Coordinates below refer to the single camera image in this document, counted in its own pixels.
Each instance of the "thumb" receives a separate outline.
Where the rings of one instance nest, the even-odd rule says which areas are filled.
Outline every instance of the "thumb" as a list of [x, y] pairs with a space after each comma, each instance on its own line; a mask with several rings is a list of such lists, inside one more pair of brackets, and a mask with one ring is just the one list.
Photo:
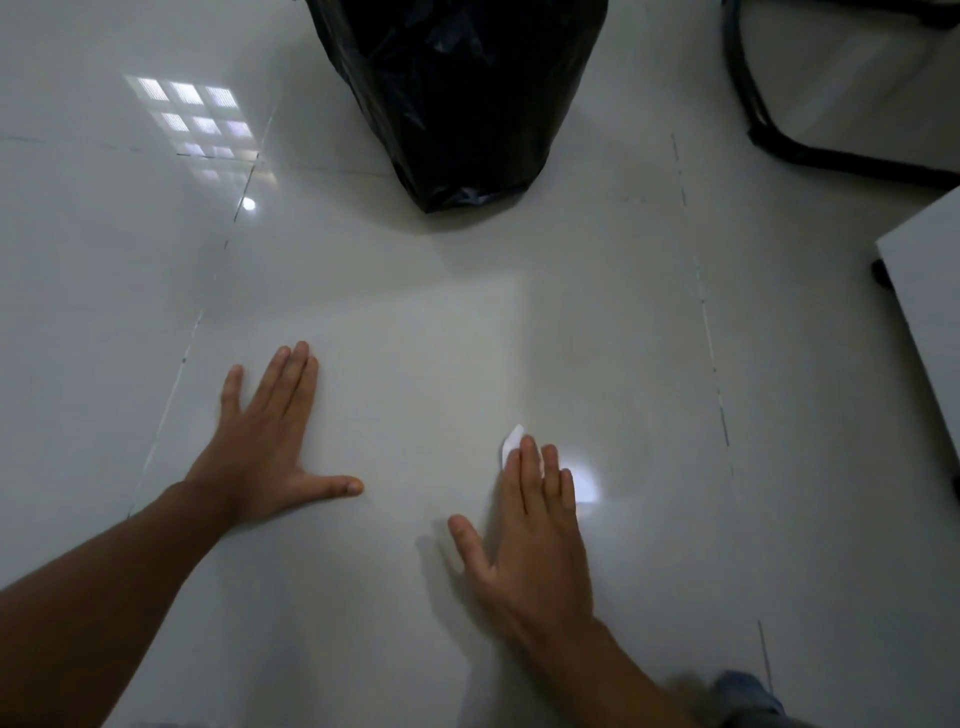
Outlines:
[[287, 508], [296, 508], [313, 500], [359, 496], [364, 492], [363, 481], [352, 475], [314, 475], [297, 471], [286, 489]]
[[451, 516], [446, 522], [453, 536], [453, 543], [457, 547], [460, 558], [464, 560], [467, 576], [477, 582], [488, 582], [493, 578], [493, 567], [487, 552], [483, 549], [483, 542], [473, 524], [466, 516]]

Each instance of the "chair leg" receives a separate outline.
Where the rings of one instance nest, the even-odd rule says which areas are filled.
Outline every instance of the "chair leg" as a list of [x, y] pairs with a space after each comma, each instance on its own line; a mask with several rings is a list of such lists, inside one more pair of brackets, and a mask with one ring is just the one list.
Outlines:
[[[934, 27], [960, 24], [960, 4], [931, 4], [921, 0], [826, 0], [874, 10], [904, 12], [919, 17]], [[949, 191], [960, 186], [960, 174], [920, 164], [891, 159], [865, 157], [850, 152], [810, 147], [783, 133], [767, 110], [754, 76], [747, 65], [740, 32], [742, 0], [725, 0], [723, 16], [724, 57], [733, 88], [747, 115], [751, 141], [765, 152], [792, 164], [869, 177], [886, 182], [901, 182]]]

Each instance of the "forearm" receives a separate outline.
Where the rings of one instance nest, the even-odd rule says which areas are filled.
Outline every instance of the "forearm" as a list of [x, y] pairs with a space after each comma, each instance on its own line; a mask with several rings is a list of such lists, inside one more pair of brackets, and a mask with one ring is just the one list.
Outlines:
[[683, 709], [627, 656], [601, 622], [530, 651], [536, 669], [584, 728], [692, 728]]
[[229, 528], [222, 501], [180, 483], [0, 593], [0, 725], [100, 725]]

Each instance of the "caster wheel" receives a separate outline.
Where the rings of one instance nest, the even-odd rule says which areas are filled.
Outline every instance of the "caster wheel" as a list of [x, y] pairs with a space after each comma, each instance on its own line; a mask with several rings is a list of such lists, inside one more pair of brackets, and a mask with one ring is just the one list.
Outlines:
[[882, 259], [877, 258], [870, 264], [870, 273], [878, 286], [886, 288], [888, 291], [894, 289], [894, 282], [890, 280], [890, 274], [887, 272], [887, 264]]

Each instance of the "hand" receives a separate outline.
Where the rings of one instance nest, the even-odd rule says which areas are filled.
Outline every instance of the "hand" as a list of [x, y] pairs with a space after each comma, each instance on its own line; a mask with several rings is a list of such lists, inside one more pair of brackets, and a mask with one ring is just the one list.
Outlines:
[[232, 522], [262, 521], [312, 500], [363, 493], [355, 477], [320, 477], [299, 465], [319, 371], [306, 342], [293, 352], [280, 347], [245, 410], [240, 409], [243, 367], [227, 374], [217, 431], [186, 480], [223, 495]]
[[552, 445], [527, 435], [507, 459], [498, 494], [502, 538], [493, 563], [464, 516], [448, 522], [470, 584], [494, 628], [537, 658], [589, 636], [593, 594], [577, 525], [573, 476]]

